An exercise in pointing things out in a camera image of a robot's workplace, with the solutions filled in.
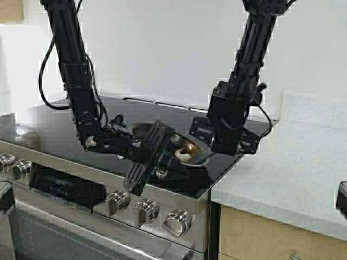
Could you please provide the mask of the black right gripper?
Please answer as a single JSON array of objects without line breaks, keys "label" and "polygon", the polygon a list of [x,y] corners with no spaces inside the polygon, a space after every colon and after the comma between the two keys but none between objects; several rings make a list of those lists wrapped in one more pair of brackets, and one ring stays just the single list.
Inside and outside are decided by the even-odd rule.
[{"label": "black right gripper", "polygon": [[214,153],[255,154],[260,136],[245,127],[246,108],[243,101],[212,101],[205,117],[193,118],[189,134]]}]

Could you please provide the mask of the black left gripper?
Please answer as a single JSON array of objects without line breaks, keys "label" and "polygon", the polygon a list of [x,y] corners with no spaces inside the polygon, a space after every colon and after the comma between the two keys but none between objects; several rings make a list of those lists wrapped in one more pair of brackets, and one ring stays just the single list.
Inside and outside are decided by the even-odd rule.
[{"label": "black left gripper", "polygon": [[124,128],[122,114],[111,120],[106,128],[101,128],[98,120],[86,120],[83,122],[83,148],[95,153],[116,154],[132,161],[123,186],[127,192],[140,196],[175,130],[157,120],[143,138],[138,138]]}]

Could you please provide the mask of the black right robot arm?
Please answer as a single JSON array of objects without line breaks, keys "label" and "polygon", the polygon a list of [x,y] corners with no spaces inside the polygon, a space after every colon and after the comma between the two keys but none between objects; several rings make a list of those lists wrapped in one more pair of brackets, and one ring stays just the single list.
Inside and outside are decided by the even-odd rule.
[{"label": "black right robot arm", "polygon": [[214,153],[234,156],[255,154],[260,140],[270,134],[255,134],[245,127],[252,106],[260,107],[266,84],[259,83],[259,72],[277,17],[293,1],[243,1],[249,13],[235,66],[228,81],[213,89],[206,117],[195,117],[190,135],[200,139]]}]

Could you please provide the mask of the black robot base left edge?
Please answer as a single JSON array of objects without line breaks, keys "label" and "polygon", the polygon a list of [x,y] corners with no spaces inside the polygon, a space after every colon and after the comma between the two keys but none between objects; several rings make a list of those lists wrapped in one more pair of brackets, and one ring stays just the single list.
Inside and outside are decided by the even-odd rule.
[{"label": "black robot base left edge", "polygon": [[1,213],[6,214],[15,204],[12,184],[7,181],[1,182]]}]

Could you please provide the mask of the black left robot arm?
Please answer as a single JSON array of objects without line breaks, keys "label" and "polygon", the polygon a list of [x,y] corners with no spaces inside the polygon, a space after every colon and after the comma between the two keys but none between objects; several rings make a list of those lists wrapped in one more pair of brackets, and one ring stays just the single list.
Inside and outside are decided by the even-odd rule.
[{"label": "black left robot arm", "polygon": [[48,14],[59,69],[73,113],[78,140],[85,151],[116,154],[132,161],[125,175],[125,189],[137,196],[158,168],[174,129],[157,120],[139,140],[133,135],[102,126],[105,107],[94,91],[94,74],[86,57],[74,1],[41,1]]}]

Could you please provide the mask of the black robot base right edge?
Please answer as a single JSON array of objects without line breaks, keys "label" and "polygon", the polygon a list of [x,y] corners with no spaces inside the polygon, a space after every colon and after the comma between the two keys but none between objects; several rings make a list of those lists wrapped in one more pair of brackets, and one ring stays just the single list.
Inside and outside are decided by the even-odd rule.
[{"label": "black robot base right edge", "polygon": [[347,182],[343,181],[339,184],[338,188],[338,194],[337,194],[337,201],[336,201],[336,208],[339,210],[339,212],[347,218]]}]

